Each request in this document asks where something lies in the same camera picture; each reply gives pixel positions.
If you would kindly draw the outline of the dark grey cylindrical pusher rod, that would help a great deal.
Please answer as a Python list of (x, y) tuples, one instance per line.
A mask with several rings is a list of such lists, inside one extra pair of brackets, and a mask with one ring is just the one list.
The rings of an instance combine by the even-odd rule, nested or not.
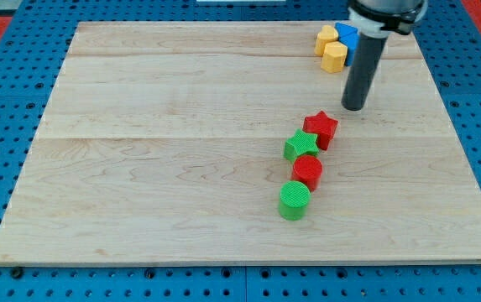
[(342, 94), (341, 104), (345, 109), (359, 111), (364, 107), (386, 41), (387, 38), (377, 39), (365, 34), (359, 35)]

